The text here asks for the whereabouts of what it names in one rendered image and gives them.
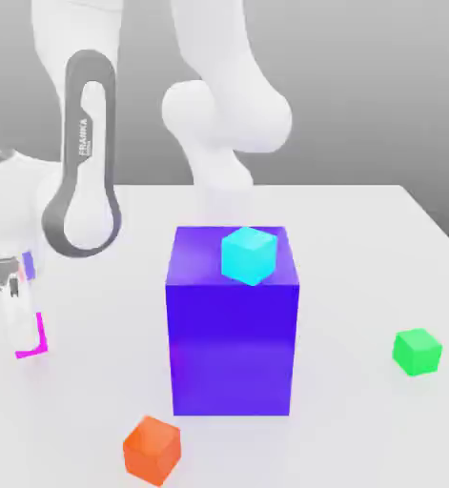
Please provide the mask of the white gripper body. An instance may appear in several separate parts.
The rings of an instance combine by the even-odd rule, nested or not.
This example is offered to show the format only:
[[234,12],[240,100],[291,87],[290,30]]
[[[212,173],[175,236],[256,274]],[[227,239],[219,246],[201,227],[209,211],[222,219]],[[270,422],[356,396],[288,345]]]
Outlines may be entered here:
[[29,283],[9,279],[2,291],[2,304],[8,338],[14,352],[17,354],[34,350],[39,344],[39,334]]

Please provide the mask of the small green cube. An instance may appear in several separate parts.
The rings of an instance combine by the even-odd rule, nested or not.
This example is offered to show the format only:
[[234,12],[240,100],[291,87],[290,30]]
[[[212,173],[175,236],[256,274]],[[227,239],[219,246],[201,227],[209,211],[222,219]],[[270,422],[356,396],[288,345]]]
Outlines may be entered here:
[[396,333],[392,358],[408,376],[438,370],[443,346],[423,328]]

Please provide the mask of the small cyan cube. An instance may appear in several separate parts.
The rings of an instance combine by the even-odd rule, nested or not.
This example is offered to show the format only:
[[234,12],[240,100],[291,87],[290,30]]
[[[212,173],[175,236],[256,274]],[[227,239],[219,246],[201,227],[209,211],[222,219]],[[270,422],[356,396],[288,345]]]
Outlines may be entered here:
[[221,273],[255,286],[276,269],[277,236],[241,227],[221,240]]

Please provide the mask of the small magenta cube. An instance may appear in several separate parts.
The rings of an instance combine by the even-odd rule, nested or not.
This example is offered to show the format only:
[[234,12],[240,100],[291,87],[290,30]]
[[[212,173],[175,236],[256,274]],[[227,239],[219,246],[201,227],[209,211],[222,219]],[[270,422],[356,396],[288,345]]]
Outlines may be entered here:
[[39,343],[34,349],[30,351],[16,351],[15,357],[17,359],[22,359],[30,356],[38,356],[46,353],[49,350],[42,314],[37,313],[35,316],[37,323],[37,332],[39,335]]

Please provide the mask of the large purple box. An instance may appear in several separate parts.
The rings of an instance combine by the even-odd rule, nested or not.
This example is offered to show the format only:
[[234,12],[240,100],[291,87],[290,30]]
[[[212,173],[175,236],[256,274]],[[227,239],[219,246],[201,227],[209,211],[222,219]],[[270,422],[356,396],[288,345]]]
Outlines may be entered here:
[[275,272],[256,286],[220,271],[231,227],[176,229],[165,283],[173,412],[286,416],[290,412],[299,279],[287,232]]

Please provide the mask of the small orange cube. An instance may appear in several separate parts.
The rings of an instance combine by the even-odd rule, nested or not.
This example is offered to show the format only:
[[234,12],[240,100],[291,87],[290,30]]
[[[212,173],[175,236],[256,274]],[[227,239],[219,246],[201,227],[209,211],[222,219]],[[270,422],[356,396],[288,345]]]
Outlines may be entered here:
[[129,474],[160,487],[181,459],[180,429],[144,416],[124,440],[123,454]]

